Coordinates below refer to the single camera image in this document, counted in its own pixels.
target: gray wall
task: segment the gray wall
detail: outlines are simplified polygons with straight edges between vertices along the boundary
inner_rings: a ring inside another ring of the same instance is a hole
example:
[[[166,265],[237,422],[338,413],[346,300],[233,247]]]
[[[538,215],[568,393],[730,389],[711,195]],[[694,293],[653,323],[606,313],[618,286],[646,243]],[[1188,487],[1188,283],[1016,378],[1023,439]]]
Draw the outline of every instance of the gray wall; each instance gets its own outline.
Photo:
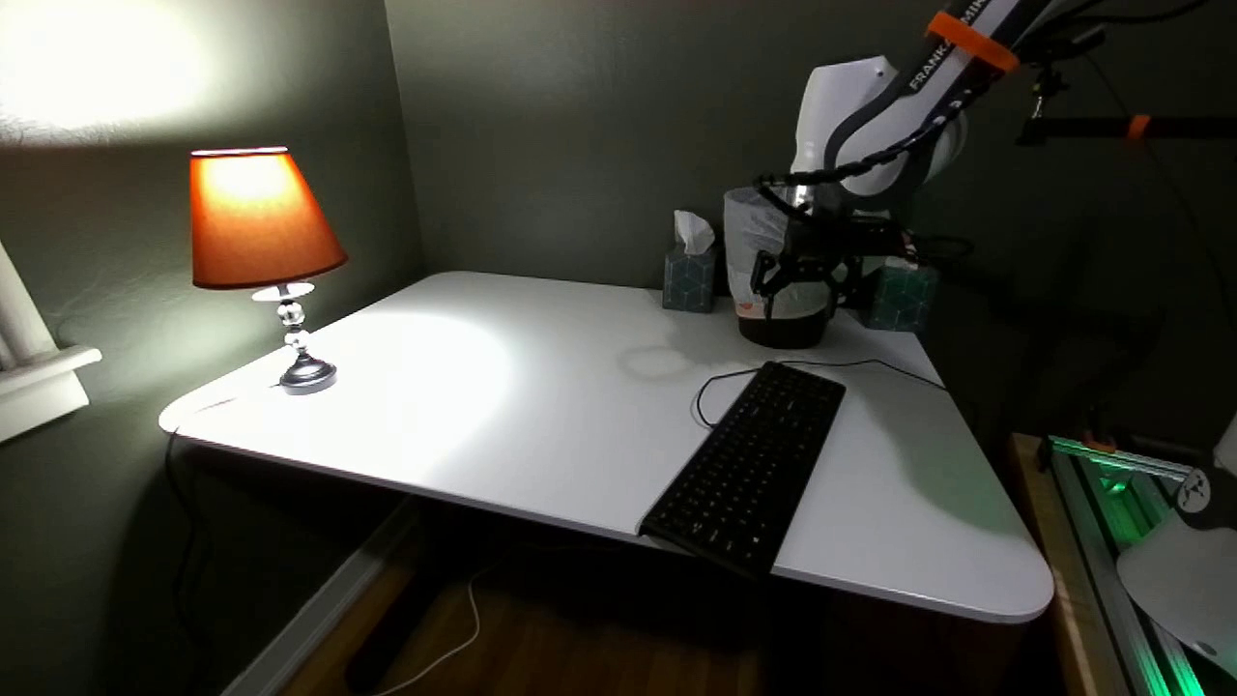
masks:
[[[819,61],[903,61],[936,0],[387,0],[425,257],[657,286],[677,204],[784,170]],[[1063,115],[1237,113],[1237,7],[1113,32]],[[1231,413],[1231,141],[1016,145],[1027,72],[975,104],[914,229],[975,240],[922,345],[987,439],[1087,422],[1208,445]]]
[[[90,411],[0,445],[0,692],[188,692],[233,675],[360,529],[319,523],[354,490],[242,463],[176,466],[197,518],[170,496],[158,411],[278,345],[268,304],[188,286],[186,149],[302,155],[353,256],[310,322],[417,273],[409,170],[380,0],[83,7],[0,3],[0,240],[55,335],[105,350]]]

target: lamp shade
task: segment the lamp shade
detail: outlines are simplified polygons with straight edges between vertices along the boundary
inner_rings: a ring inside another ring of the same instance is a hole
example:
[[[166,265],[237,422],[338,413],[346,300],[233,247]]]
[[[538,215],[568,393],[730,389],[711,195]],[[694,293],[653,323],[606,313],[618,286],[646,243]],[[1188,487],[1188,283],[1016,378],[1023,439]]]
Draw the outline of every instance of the lamp shade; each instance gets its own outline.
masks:
[[[278,286],[344,261],[310,176],[283,145],[188,155],[193,286]]]

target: black keyboard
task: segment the black keyboard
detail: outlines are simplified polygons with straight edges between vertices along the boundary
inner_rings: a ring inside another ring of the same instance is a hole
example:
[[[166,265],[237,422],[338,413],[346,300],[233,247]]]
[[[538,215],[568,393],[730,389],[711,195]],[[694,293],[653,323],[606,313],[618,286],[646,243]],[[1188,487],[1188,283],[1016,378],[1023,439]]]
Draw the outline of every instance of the black keyboard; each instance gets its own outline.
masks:
[[[641,518],[641,533],[769,576],[847,385],[760,362]]]

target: table lamp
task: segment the table lamp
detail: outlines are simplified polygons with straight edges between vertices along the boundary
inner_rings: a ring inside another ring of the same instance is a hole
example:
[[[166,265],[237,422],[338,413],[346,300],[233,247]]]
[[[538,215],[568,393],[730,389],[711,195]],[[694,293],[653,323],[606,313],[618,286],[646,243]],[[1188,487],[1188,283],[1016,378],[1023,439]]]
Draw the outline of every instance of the table lamp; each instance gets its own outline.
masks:
[[[344,247],[299,158],[287,145],[188,149],[188,229],[193,286],[256,286],[256,300],[275,300],[299,350],[278,381],[288,389],[331,381],[336,367],[310,356],[302,296],[314,289],[310,273],[344,261]]]

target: desk surface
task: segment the desk surface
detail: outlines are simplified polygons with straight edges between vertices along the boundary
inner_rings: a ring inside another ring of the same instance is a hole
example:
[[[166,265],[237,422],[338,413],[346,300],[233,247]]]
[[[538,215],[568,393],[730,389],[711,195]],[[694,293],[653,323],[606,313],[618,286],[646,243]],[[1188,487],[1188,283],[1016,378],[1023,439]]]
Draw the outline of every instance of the desk surface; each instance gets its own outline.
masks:
[[[836,316],[771,350],[730,313],[663,313],[653,289],[431,273],[314,335],[338,367],[317,393],[275,385],[271,350],[161,411],[186,439],[461,506],[641,541],[637,523],[706,438],[694,389],[760,360],[847,381],[775,576],[980,621],[1050,604],[1016,518],[920,338]],[[698,404],[720,417],[747,378]]]

